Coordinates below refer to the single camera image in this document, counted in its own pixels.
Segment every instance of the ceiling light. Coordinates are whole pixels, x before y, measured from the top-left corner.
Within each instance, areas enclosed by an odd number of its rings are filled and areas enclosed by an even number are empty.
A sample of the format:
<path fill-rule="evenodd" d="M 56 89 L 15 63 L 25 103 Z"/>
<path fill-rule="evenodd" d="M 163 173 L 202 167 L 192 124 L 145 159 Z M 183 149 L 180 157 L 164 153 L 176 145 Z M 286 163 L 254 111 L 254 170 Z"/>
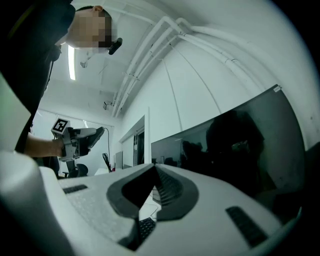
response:
<path fill-rule="evenodd" d="M 69 63 L 69 75 L 72 80 L 76 80 L 75 73 L 75 48 L 68 45 L 68 63 Z"/>

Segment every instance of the conduit pipe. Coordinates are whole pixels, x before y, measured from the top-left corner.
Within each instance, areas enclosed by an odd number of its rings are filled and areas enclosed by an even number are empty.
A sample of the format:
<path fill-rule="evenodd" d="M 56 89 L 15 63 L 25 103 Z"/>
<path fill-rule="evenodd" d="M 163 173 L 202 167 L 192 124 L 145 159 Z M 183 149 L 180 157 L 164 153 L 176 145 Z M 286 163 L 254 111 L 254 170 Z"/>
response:
<path fill-rule="evenodd" d="M 199 37 L 196 37 L 194 35 L 190 35 L 190 34 L 185 34 L 184 35 L 186 38 L 190 38 L 190 39 L 193 39 L 197 42 L 199 42 L 200 44 L 203 44 L 203 45 L 206 45 L 206 46 L 209 46 L 210 48 L 216 50 L 217 52 L 219 52 L 220 54 L 222 54 L 223 56 L 225 56 L 226 58 L 228 58 L 229 60 L 231 60 L 236 66 L 238 66 L 242 72 L 243 72 L 243 79 L 245 81 L 249 81 L 248 83 L 248 86 L 252 86 L 252 84 L 254 84 L 254 87 L 257 87 L 257 88 L 253 88 L 253 92 L 254 93 L 262 93 L 265 91 L 265 88 L 264 86 L 260 83 L 260 81 L 251 73 L 251 71 L 249 71 L 245 66 L 243 66 L 240 61 L 238 61 L 235 57 L 233 57 L 231 54 L 229 54 L 228 52 L 226 52 L 225 50 L 221 49 L 219 46 L 213 44 L 213 43 L 210 43 L 206 40 L 203 40 Z"/>
<path fill-rule="evenodd" d="M 151 25 L 155 25 L 155 24 L 156 24 L 153 20 L 151 20 L 151 19 L 149 19 L 149 18 L 146 18 L 146 17 L 144 17 L 144 16 L 140 16 L 140 15 L 137 15 L 137 14 L 134 14 L 134 13 L 125 11 L 125 10 L 121 10 L 121 9 L 118 9 L 118 8 L 114 8 L 114 7 L 111 7 L 111 6 L 109 6 L 109 5 L 103 4 L 103 8 L 105 8 L 105 9 L 107 9 L 107 10 L 114 11 L 114 12 L 116 12 L 116 13 L 121 13 L 121 14 L 125 14 L 125 15 L 127 15 L 127 16 L 131 16 L 131 17 L 137 18 L 137 19 L 139 19 L 139 20 L 148 22 L 148 23 L 150 23 Z"/>
<path fill-rule="evenodd" d="M 156 53 L 156 55 L 154 55 L 154 56 L 152 57 L 152 59 L 148 62 L 148 64 L 147 64 L 147 65 L 144 67 L 144 69 L 141 71 L 141 73 L 140 73 L 140 75 L 139 75 L 139 78 L 144 74 L 144 72 L 147 70 L 147 68 L 150 66 L 150 64 L 151 64 L 155 59 L 157 59 L 157 57 L 159 56 L 159 54 L 160 54 L 169 44 L 171 44 L 172 41 L 174 41 L 175 39 L 177 39 L 177 36 L 176 36 L 176 35 L 175 35 L 173 38 L 171 38 L 171 39 Z M 135 80 L 134 83 L 132 83 L 131 86 L 130 86 L 130 85 L 128 86 L 127 93 L 124 94 L 123 99 L 122 99 L 122 101 L 121 101 L 121 104 L 119 105 L 119 109 L 120 109 L 120 110 L 121 110 L 121 108 L 123 107 L 123 105 L 125 104 L 127 98 L 129 97 L 129 95 L 130 95 L 132 89 L 134 88 L 134 86 L 136 85 L 137 81 L 138 81 L 138 80 Z"/>
<path fill-rule="evenodd" d="M 247 53 L 249 53 L 252 57 L 254 57 L 257 61 L 259 61 L 263 65 L 263 67 L 267 71 L 269 71 L 275 79 L 278 80 L 277 76 L 274 75 L 273 72 L 271 72 L 271 70 L 268 68 L 277 67 L 277 63 L 265 51 L 263 51 L 261 48 L 256 46 L 251 41 L 245 40 L 237 35 L 233 35 L 212 27 L 191 26 L 190 29 L 194 32 L 216 37 L 239 46 L 240 48 L 244 49 Z"/>
<path fill-rule="evenodd" d="M 146 36 L 145 40 L 142 42 L 142 44 L 140 45 L 138 51 L 136 52 L 136 54 L 134 55 L 132 61 L 130 62 L 130 65 L 126 71 L 127 74 L 131 74 L 131 72 L 133 71 L 133 68 L 136 66 L 139 58 L 141 57 L 141 54 L 143 52 L 143 50 L 146 48 L 146 46 L 149 44 L 149 42 L 151 41 L 151 39 L 155 36 L 155 34 L 159 31 L 159 29 L 161 28 L 161 26 L 164 23 L 168 23 L 174 30 L 176 30 L 179 34 L 183 34 L 183 30 L 178 26 L 177 23 L 175 23 L 171 18 L 169 18 L 168 16 L 164 16 L 162 17 L 159 22 L 153 27 L 153 29 L 150 31 L 150 33 Z M 117 94 L 116 100 L 115 100 L 115 105 L 113 107 L 112 110 L 112 116 L 115 115 L 117 106 L 119 104 L 120 98 L 122 96 L 123 90 L 125 85 L 127 84 L 128 81 L 128 76 L 126 75 L 122 81 L 122 84 L 120 86 L 120 90 L 119 93 Z"/>
<path fill-rule="evenodd" d="M 147 69 L 147 67 L 151 64 L 151 62 L 155 59 L 154 57 L 150 60 L 150 62 L 148 63 L 148 65 L 146 65 L 146 63 L 148 62 L 150 56 L 153 55 L 153 53 L 155 52 L 155 50 L 163 43 L 163 41 L 170 35 L 170 33 L 175 29 L 179 34 L 184 34 L 185 32 L 179 27 L 179 24 L 184 24 L 187 28 L 189 28 L 191 26 L 191 24 L 186 21 L 184 18 L 178 18 L 175 22 L 169 18 L 170 22 L 168 22 L 170 24 L 171 27 L 167 28 L 165 30 L 165 32 L 157 39 L 157 41 L 154 42 L 154 44 L 152 45 L 152 47 L 150 48 L 150 50 L 148 51 L 148 53 L 144 56 L 144 58 L 142 59 L 142 61 L 140 62 L 138 68 L 136 69 L 136 71 L 134 72 L 134 76 L 136 78 L 138 78 L 140 76 L 140 74 L 143 74 L 143 72 Z M 161 49 L 161 51 L 158 51 L 157 53 L 157 56 L 159 55 L 160 52 L 162 52 L 165 47 L 163 47 Z M 130 82 L 129 82 L 129 85 L 127 86 L 126 88 L 126 91 L 123 95 L 123 98 L 121 99 L 121 102 L 120 102 L 120 105 L 116 111 L 116 115 L 115 117 L 118 117 L 120 111 L 121 111 L 121 108 L 123 107 L 123 105 L 125 104 L 130 92 L 132 91 L 133 87 L 135 86 L 137 80 L 134 80 L 132 79 Z"/>
<path fill-rule="evenodd" d="M 233 63 L 231 59 L 227 58 L 217 50 L 199 43 L 199 41 L 194 39 L 195 36 L 190 35 L 186 37 L 178 35 L 178 37 L 205 50 L 213 57 L 215 57 L 218 61 L 220 61 L 223 65 L 227 66 L 231 70 L 231 72 L 241 81 L 241 83 L 244 85 L 244 89 L 247 90 L 249 94 L 253 94 L 255 96 L 261 92 L 257 88 L 256 84 L 252 81 L 252 79 L 240 67 Z"/>

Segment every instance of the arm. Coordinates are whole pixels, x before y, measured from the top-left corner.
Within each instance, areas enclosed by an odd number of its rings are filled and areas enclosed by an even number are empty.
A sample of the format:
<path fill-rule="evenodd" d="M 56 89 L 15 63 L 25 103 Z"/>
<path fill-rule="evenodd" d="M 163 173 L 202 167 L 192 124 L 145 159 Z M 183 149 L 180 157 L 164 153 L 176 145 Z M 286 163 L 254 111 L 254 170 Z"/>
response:
<path fill-rule="evenodd" d="M 62 148 L 64 142 L 62 139 L 42 139 L 28 134 L 26 139 L 24 153 L 32 158 L 43 157 L 62 157 Z"/>

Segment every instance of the ceiling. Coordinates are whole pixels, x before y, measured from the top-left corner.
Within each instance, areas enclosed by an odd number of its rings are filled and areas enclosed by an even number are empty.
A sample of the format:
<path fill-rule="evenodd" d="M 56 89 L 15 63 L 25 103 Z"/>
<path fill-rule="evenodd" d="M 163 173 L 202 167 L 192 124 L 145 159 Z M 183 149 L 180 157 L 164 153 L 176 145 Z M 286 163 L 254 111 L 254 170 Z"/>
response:
<path fill-rule="evenodd" d="M 126 12 L 137 12 L 134 7 L 126 4 L 122 4 L 120 7 L 121 10 Z M 74 56 L 75 81 L 72 81 L 69 76 L 68 45 L 63 44 L 61 47 L 62 53 L 53 65 L 51 74 L 53 79 L 105 92 L 114 93 L 119 90 L 139 43 L 152 29 L 152 25 L 144 20 L 108 10 L 107 7 L 104 8 L 116 23 L 117 36 L 123 39 L 122 46 L 113 55 L 109 55 L 108 52 L 96 53 L 88 61 L 86 68 L 82 68 L 80 62 L 84 62 L 87 59 L 87 51 L 76 49 Z"/>

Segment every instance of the person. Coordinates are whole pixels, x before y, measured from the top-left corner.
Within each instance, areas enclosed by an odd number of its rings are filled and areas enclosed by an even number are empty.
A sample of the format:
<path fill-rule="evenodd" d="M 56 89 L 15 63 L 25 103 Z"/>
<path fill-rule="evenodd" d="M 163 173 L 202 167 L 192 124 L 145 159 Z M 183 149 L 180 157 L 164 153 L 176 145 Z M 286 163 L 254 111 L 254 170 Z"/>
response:
<path fill-rule="evenodd" d="M 61 53 L 61 45 L 66 43 L 76 49 L 95 49 L 108 48 L 112 43 L 112 18 L 109 13 L 100 5 L 75 10 L 71 2 L 26 1 L 10 12 L 12 14 L 3 29 L 6 37 L 2 42 L 6 51 L 0 62 L 1 72 L 31 113 L 15 150 L 30 157 L 61 157 L 63 154 L 62 139 L 44 140 L 30 133 L 53 62 Z"/>

